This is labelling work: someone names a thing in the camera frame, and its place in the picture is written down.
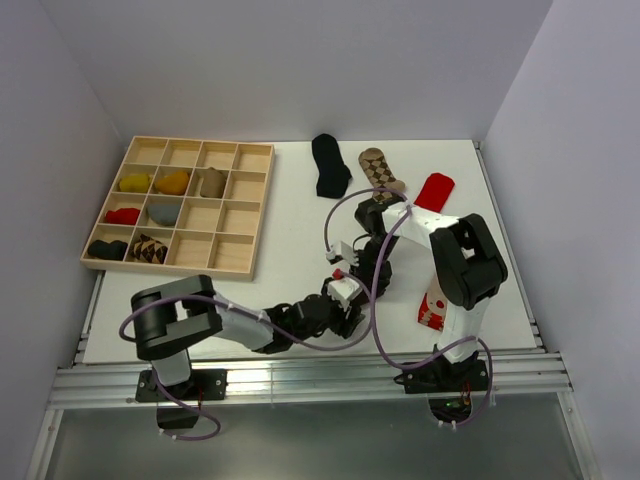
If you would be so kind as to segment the red reindeer sock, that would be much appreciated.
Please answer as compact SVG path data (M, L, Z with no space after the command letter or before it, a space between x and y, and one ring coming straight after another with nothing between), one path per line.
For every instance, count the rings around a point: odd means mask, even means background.
M432 173L424 182L414 205L435 213L441 213L455 187L455 182L442 173Z
M418 323L435 331L444 328L447 299L439 288L430 288L423 296L418 310Z

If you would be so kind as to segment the brown argyle sock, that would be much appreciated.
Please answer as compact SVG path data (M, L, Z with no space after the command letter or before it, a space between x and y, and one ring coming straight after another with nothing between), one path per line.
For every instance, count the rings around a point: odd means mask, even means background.
M406 185L392 173L384 153L376 147L367 148L358 156L359 165L373 188L386 188L404 193ZM372 198L377 202L388 200L393 193L375 191Z

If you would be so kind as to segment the tan ribbed sock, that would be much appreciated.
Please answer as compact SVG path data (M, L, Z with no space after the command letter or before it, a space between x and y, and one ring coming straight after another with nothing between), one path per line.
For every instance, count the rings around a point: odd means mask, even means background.
M226 186L226 174L214 167L209 167L202 173L200 196L204 198L222 198Z

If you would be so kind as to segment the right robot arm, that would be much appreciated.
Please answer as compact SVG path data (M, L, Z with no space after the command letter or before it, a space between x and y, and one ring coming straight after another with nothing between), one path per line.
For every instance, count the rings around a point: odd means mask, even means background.
M485 220L478 214L442 215L397 197L384 202L366 200L355 219L374 242L370 313L376 319L376 299L382 265L397 239L429 249L439 286L447 301L444 329L436 345L435 383L452 390L468 374L464 361L477 352L479 331L490 299L507 280L508 270Z

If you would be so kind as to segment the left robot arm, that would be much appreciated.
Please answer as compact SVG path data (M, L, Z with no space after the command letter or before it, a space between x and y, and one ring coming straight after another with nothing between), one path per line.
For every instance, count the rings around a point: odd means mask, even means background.
M350 339L369 295L360 280L335 273L318 294L255 310L221 295L209 276L195 275L134 294L119 336L135 344L138 359L151 364L164 393L183 399L195 386L188 349L197 343L220 338L263 355L295 344L321 351L309 340L327 330Z

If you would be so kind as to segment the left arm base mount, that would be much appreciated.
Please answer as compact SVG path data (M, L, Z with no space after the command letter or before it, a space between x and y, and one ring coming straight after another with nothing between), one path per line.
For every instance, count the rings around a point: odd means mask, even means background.
M196 425L204 402L223 400L226 387L225 369L193 370L188 380L173 386L161 385L152 370L144 370L139 375L134 399L141 404L158 404L158 427L180 432Z

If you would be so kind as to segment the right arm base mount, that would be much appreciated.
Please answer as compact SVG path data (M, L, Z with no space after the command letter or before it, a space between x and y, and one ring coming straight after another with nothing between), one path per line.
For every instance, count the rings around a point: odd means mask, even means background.
M429 409L439 428L455 431L489 407L493 374L493 363L474 353L460 363L452 364L442 356L423 367L403 369L393 381L405 394L444 394L429 398Z

